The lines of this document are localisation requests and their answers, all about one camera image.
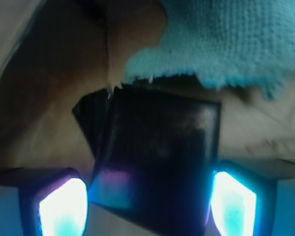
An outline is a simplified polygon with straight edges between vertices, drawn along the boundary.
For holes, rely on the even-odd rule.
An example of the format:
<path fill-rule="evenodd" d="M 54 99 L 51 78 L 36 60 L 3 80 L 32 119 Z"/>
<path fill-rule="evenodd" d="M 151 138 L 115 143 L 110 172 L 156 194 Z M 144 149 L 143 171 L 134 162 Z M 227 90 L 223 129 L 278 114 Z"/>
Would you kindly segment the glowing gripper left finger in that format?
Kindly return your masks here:
<path fill-rule="evenodd" d="M 73 168 L 22 169 L 19 202 L 26 236 L 84 234 L 87 187 Z"/>

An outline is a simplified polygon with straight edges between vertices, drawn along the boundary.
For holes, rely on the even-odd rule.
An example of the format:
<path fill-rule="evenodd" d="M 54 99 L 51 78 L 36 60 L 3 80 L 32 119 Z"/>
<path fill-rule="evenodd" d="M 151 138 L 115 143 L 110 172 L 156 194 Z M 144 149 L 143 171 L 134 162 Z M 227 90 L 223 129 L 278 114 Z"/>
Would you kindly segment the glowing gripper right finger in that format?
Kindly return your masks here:
<path fill-rule="evenodd" d="M 211 215 L 221 236 L 270 236 L 277 181 L 251 164 L 221 161 L 215 169 Z"/>

